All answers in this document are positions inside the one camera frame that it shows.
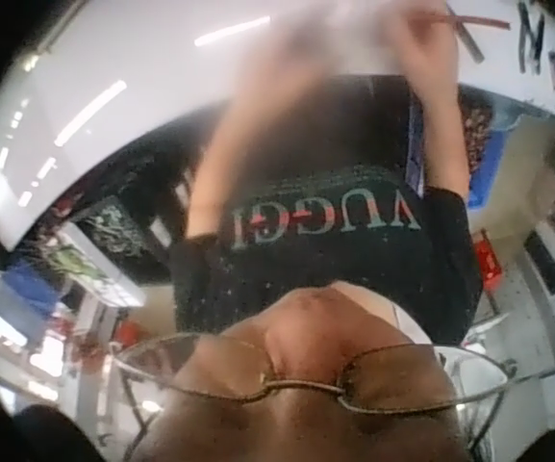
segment eyeglasses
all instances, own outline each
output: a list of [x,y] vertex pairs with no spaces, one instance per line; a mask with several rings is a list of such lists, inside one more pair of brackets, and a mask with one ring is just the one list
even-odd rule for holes
[[[479,439],[496,411],[508,376],[492,359],[454,346],[404,345],[367,351],[352,359],[336,383],[281,377],[268,354],[229,337],[181,334],[132,346],[114,354],[124,381],[148,379],[164,399],[175,390],[240,404],[258,401],[285,388],[317,390],[333,395],[351,412],[381,415],[456,410],[469,441]],[[154,398],[146,383],[125,384],[129,392]]]

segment forearm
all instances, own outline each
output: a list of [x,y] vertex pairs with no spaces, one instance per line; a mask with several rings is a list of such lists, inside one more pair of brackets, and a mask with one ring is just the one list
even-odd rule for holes
[[453,191],[467,201],[469,166],[457,99],[428,106],[423,116],[426,185]]
[[223,208],[232,193],[251,136],[231,115],[219,124],[196,171],[189,200],[186,237],[217,231]]

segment shirt sleeve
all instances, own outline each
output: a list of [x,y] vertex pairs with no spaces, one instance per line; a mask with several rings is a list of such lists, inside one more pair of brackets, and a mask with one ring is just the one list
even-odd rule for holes
[[463,199],[454,192],[429,188],[423,198],[427,232],[438,267],[445,315],[433,326],[434,341],[459,344],[473,323],[482,294],[482,275],[473,248]]
[[216,236],[200,236],[175,243],[170,248],[170,277],[174,289],[174,318],[178,330],[197,327],[206,304],[211,280],[212,250]]

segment red plastic crate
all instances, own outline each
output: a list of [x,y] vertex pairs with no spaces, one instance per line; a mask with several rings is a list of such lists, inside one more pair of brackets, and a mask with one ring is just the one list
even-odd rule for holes
[[501,274],[503,271],[492,249],[487,231],[483,229],[481,232],[476,233],[472,239],[476,257],[478,257],[480,272],[482,273],[484,290],[494,291],[501,282]]

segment black t-shirt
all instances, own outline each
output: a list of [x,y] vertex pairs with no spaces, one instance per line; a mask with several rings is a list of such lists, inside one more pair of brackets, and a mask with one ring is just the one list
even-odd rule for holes
[[273,183],[239,196],[215,236],[171,248],[176,322],[219,332],[290,290],[335,280],[386,296],[439,344],[460,343],[482,291],[463,199],[420,198],[381,167]]

